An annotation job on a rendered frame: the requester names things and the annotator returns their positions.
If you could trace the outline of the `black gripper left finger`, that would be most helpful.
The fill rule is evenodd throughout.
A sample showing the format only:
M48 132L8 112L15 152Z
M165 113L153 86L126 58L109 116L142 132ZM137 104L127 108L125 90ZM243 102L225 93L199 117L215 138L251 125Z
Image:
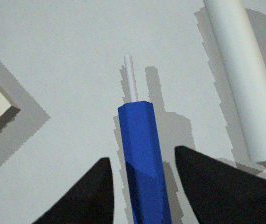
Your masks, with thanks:
M113 175L106 157L32 224L114 224L114 213Z

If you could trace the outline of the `dark blue stylus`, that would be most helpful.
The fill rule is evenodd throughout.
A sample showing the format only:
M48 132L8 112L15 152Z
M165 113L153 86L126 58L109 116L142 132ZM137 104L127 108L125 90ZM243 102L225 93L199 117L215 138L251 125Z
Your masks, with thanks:
M138 101L131 55L124 62L131 103L118 115L134 224L172 224L153 103Z

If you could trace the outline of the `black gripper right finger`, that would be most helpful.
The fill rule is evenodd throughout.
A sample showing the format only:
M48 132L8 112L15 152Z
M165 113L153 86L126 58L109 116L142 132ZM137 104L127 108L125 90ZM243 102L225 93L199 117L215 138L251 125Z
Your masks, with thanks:
M266 179L185 146L175 160L199 224L266 224Z

